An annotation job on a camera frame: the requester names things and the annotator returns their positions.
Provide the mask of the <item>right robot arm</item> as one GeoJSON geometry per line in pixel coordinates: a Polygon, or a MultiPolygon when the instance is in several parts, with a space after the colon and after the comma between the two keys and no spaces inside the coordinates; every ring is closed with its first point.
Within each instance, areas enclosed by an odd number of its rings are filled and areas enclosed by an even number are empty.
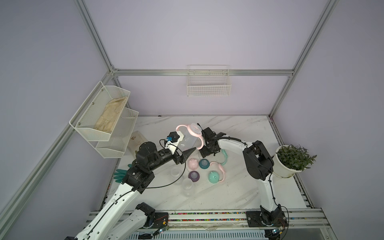
{"type": "Polygon", "coordinates": [[[200,149],[202,157],[215,155],[220,150],[230,151],[243,157],[248,174],[257,181],[261,196],[260,210],[255,222],[270,227],[280,223],[285,215],[282,206],[277,203],[273,184],[274,161],[261,141],[247,143],[229,137],[225,133],[215,133],[210,128],[203,130],[205,145],[200,149]]]}

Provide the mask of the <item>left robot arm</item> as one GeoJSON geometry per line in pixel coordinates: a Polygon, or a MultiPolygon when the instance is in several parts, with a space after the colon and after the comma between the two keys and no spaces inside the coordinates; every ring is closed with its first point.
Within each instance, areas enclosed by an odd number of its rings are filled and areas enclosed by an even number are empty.
{"type": "Polygon", "coordinates": [[[155,222],[155,209],[146,203],[137,205],[124,221],[119,222],[119,219],[129,205],[149,187],[155,178],[155,169],[169,161],[176,164],[185,163],[195,150],[196,148],[191,148],[182,152],[171,143],[161,150],[157,150],[152,142],[141,144],[132,167],[123,177],[114,195],[74,239],[122,240],[142,227],[151,227],[155,222]]]}

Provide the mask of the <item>pink bottle cap centre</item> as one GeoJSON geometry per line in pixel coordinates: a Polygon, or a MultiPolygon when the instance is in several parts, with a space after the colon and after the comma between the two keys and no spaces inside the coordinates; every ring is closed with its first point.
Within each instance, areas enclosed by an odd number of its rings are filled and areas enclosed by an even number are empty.
{"type": "Polygon", "coordinates": [[[195,171],[199,168],[199,161],[197,159],[191,158],[188,160],[187,165],[191,171],[195,171]]]}

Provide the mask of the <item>purple nipple collar front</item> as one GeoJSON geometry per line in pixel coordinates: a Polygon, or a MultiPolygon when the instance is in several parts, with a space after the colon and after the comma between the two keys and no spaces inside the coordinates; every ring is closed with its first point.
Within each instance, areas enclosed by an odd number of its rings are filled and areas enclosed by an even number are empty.
{"type": "Polygon", "coordinates": [[[200,179],[200,174],[197,171],[189,172],[188,178],[193,182],[197,182],[200,179]]]}

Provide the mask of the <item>teal bottle cap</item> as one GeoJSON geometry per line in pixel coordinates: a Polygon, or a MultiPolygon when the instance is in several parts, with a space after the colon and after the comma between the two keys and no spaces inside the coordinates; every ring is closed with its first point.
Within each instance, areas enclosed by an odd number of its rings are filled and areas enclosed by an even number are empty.
{"type": "Polygon", "coordinates": [[[208,180],[212,184],[217,184],[220,181],[220,175],[216,171],[209,172],[208,180]]]}

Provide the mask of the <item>beige glove on table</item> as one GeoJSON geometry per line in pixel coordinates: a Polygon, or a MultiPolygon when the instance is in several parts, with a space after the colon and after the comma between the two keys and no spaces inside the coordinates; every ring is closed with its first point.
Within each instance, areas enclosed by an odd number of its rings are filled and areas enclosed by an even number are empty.
{"type": "Polygon", "coordinates": [[[140,146],[147,141],[147,138],[140,131],[135,131],[131,134],[127,148],[134,158],[136,157],[136,153],[139,151],[140,146]]]}

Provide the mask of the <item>green rubber glove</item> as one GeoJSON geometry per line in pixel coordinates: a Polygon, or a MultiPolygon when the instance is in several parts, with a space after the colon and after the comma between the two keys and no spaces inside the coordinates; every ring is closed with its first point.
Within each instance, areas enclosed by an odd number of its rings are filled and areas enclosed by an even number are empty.
{"type": "Polygon", "coordinates": [[[116,169],[114,172],[114,180],[116,183],[124,184],[127,183],[133,176],[133,164],[128,164],[128,169],[116,169]]]}

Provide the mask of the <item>white mesh lower shelf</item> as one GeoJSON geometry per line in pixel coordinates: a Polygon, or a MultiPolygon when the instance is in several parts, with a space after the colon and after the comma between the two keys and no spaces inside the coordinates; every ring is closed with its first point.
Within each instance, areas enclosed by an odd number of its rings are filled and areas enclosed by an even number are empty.
{"type": "Polygon", "coordinates": [[[108,142],[98,142],[96,151],[104,158],[122,158],[131,139],[139,112],[124,108],[108,142]]]}

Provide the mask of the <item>white mesh shelf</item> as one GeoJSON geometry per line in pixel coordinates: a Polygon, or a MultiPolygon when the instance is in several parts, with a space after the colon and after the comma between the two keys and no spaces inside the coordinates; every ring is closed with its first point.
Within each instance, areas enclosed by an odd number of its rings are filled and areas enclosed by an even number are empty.
{"type": "Polygon", "coordinates": [[[104,158],[122,158],[131,139],[139,112],[124,108],[108,142],[98,142],[96,151],[104,158]]]}
{"type": "Polygon", "coordinates": [[[119,111],[117,116],[113,118],[115,122],[112,128],[106,132],[97,129],[97,122],[103,115],[108,103],[121,99],[123,100],[121,104],[125,106],[130,93],[128,90],[116,86],[105,86],[102,82],[98,82],[91,94],[71,118],[69,125],[88,142],[109,141],[122,111],[119,111]]]}

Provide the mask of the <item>potted green plant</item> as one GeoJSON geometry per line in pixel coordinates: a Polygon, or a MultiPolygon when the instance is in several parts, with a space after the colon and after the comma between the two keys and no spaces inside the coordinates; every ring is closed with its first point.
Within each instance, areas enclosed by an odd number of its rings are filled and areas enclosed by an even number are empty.
{"type": "Polygon", "coordinates": [[[310,169],[317,155],[311,155],[302,146],[282,145],[277,148],[274,156],[274,175],[282,179],[294,177],[306,169],[310,169]]]}

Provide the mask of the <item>beige cloth glove in shelf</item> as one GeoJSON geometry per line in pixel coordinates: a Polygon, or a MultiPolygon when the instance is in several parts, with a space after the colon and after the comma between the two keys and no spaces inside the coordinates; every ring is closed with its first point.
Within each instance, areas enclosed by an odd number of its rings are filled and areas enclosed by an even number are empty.
{"type": "Polygon", "coordinates": [[[111,134],[127,100],[128,97],[123,97],[112,99],[108,102],[94,129],[111,134]]]}

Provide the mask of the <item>white mesh upper shelf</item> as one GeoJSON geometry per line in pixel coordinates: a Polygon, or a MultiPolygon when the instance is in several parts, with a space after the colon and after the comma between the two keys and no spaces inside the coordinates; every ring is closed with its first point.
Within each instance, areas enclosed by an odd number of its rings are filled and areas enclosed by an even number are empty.
{"type": "Polygon", "coordinates": [[[71,118],[69,125],[88,142],[109,141],[122,111],[119,111],[117,116],[113,118],[115,122],[112,128],[106,132],[97,129],[97,122],[103,115],[108,103],[121,99],[123,100],[121,104],[125,106],[130,93],[128,90],[116,86],[105,86],[102,82],[98,82],[91,94],[71,118]]]}

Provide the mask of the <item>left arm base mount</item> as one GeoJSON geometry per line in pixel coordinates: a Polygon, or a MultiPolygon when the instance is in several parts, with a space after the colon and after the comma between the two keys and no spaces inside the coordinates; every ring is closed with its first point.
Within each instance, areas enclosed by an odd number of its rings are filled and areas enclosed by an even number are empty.
{"type": "Polygon", "coordinates": [[[153,215],[147,217],[143,229],[159,229],[168,224],[169,213],[155,212],[153,215]]]}

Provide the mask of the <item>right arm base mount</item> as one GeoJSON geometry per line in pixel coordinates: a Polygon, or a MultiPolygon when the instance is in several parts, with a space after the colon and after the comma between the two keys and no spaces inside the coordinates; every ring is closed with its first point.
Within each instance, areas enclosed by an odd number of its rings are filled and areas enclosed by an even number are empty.
{"type": "Polygon", "coordinates": [[[282,210],[282,206],[278,204],[272,211],[268,211],[261,207],[259,211],[247,211],[246,219],[250,228],[255,227],[287,227],[288,221],[282,210]]]}

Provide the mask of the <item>aluminium front rail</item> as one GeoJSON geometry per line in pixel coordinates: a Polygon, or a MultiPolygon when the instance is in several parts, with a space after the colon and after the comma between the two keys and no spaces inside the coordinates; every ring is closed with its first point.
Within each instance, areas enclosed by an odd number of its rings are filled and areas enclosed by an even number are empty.
{"type": "MultiPolygon", "coordinates": [[[[237,230],[249,229],[246,212],[251,210],[156,211],[169,213],[170,230],[237,230]]],[[[327,229],[331,225],[321,209],[283,209],[291,229],[327,229]]],[[[255,227],[274,229],[277,227],[255,227]]]]}

